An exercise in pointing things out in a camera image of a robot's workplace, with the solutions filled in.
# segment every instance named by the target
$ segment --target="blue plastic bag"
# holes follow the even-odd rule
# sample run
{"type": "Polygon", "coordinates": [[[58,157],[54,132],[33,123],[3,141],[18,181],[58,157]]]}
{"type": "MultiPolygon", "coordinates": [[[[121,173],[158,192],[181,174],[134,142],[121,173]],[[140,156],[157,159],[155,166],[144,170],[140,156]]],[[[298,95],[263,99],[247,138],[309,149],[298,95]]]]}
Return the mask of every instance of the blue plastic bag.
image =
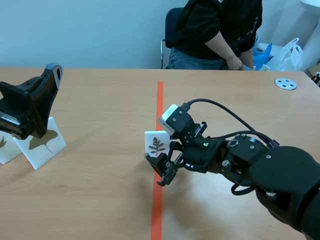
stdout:
{"type": "Polygon", "coordinates": [[[255,38],[255,44],[253,47],[253,66],[255,66],[255,70],[259,71],[264,64],[267,64],[269,61],[272,43],[266,48],[265,51],[257,51],[257,41],[258,37],[255,38]]]}

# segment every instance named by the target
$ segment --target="person's hand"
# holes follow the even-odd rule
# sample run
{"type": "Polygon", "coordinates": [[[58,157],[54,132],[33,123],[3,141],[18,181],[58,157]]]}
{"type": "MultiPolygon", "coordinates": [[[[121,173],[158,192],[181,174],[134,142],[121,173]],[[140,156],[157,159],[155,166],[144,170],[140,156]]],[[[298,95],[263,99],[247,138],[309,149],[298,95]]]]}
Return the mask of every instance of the person's hand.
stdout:
{"type": "Polygon", "coordinates": [[[232,71],[243,71],[245,69],[242,61],[236,55],[233,55],[231,58],[226,59],[226,64],[228,65],[229,70],[232,71]]]}

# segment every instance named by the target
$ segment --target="card with leaf image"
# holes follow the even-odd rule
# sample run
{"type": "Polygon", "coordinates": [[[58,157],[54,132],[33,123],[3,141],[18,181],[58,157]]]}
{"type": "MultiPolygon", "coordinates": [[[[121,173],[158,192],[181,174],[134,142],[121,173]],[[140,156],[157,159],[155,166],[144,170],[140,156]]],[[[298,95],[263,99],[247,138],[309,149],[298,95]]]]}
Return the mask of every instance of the card with leaf image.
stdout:
{"type": "Polygon", "coordinates": [[[6,164],[21,154],[14,138],[6,132],[0,131],[0,163],[6,164]]]}
{"type": "Polygon", "coordinates": [[[170,135],[165,131],[145,131],[145,152],[151,157],[157,157],[160,153],[168,154],[170,135]]]}
{"type": "Polygon", "coordinates": [[[67,146],[52,116],[48,120],[47,132],[41,139],[29,136],[25,140],[14,138],[14,141],[35,170],[67,146]]]}

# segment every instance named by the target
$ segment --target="black robotic device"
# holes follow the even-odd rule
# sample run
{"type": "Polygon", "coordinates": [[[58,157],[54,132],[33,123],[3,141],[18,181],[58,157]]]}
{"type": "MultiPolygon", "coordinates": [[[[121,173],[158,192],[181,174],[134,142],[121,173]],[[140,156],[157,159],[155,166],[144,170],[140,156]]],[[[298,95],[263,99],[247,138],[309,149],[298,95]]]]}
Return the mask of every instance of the black robotic device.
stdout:
{"type": "Polygon", "coordinates": [[[21,85],[0,82],[0,131],[25,140],[28,136],[42,138],[47,132],[52,104],[59,90],[63,68],[50,63],[41,76],[21,85]]]}
{"type": "Polygon", "coordinates": [[[255,191],[258,200],[276,219],[304,233],[307,239],[320,240],[320,164],[310,154],[296,147],[280,146],[209,99],[195,99],[180,107],[172,105],[159,123],[172,139],[180,142],[170,143],[168,155],[145,154],[161,176],[158,185],[169,185],[180,168],[222,174],[234,183],[231,188],[234,195],[255,191]],[[207,124],[195,123],[188,114],[191,104],[196,102],[219,106],[249,130],[203,137],[207,124]],[[261,141],[248,135],[256,135],[261,141]],[[175,160],[171,160],[173,151],[181,152],[175,160]],[[239,186],[247,188],[237,191],[239,186]]]}

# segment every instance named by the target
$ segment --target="metal floor plate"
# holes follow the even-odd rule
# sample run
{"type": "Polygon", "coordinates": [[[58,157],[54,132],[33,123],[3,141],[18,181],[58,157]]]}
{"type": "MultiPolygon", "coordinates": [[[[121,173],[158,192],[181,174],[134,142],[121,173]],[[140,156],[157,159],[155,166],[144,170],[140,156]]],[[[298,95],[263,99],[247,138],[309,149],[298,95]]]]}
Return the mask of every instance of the metal floor plate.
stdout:
{"type": "Polygon", "coordinates": [[[297,88],[297,84],[294,81],[287,78],[278,78],[274,81],[274,84],[277,87],[288,91],[292,91],[297,88]]]}

